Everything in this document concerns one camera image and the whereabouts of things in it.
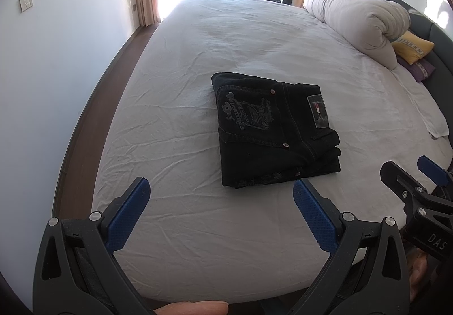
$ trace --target metal screw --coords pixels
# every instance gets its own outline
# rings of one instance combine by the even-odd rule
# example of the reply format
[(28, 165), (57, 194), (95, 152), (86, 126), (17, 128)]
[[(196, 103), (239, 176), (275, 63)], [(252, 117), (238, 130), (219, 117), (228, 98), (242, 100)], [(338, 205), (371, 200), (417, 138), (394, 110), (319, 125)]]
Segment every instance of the metal screw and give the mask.
[(389, 226), (394, 226), (394, 225), (395, 225), (395, 219), (393, 219), (392, 217), (387, 217), (387, 218), (386, 218), (386, 223), (387, 223)]
[(350, 212), (343, 213), (343, 219), (347, 222), (352, 222), (354, 220), (354, 215)]
[(53, 217), (53, 218), (49, 219), (49, 226), (51, 226), (51, 227), (56, 226), (57, 223), (58, 223), (58, 218)]
[(101, 214), (99, 212), (93, 212), (90, 214), (90, 220), (92, 220), (93, 222), (96, 222), (96, 220), (99, 220), (101, 219)]

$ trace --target jeans back pocket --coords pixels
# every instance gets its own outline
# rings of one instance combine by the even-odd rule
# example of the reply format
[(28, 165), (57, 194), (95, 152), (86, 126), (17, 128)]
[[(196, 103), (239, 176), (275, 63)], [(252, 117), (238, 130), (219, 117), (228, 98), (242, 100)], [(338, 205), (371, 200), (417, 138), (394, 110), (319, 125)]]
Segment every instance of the jeans back pocket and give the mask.
[(226, 85), (217, 90), (216, 100), (223, 142), (285, 143), (275, 91)]

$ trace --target black jeans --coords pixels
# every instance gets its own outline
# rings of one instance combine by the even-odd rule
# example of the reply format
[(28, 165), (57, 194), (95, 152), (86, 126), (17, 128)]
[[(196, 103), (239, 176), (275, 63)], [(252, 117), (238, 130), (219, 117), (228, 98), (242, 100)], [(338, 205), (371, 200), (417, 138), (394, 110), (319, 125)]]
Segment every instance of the black jeans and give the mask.
[(317, 115), (307, 99), (321, 94), (319, 86), (234, 72), (214, 74), (212, 85), (224, 186), (266, 185), (340, 171), (338, 134), (316, 127)]

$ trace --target mattress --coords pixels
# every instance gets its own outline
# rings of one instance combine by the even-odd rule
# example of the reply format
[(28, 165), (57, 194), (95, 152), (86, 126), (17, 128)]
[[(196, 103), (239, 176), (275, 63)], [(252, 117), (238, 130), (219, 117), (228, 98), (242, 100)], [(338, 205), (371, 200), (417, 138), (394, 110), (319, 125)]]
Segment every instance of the mattress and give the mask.
[(304, 9), (259, 0), (185, 0), (158, 27), (116, 110), (93, 209), (135, 177), (152, 197), (115, 253), (145, 297), (252, 301), (310, 285), (328, 254), (294, 204), (292, 182), (221, 185), (215, 72), (321, 87), (341, 143), (341, 172), (311, 178), (340, 211), (392, 216), (403, 204), (380, 181), (393, 160), (429, 190), (420, 155), (448, 167), (447, 139), (432, 139), (392, 73)]

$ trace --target gray upholstered headboard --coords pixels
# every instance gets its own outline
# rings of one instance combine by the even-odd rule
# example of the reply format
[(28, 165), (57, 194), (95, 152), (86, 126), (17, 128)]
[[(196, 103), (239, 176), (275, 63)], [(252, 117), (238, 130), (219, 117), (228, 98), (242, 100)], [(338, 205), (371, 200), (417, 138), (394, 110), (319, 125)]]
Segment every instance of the gray upholstered headboard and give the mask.
[(407, 3), (402, 0), (387, 1), (397, 2), (409, 12), (411, 32), (434, 43), (434, 49), (426, 59), (436, 67), (436, 70), (424, 85), (447, 119), (450, 129), (449, 140), (453, 146), (453, 41), (434, 22)]

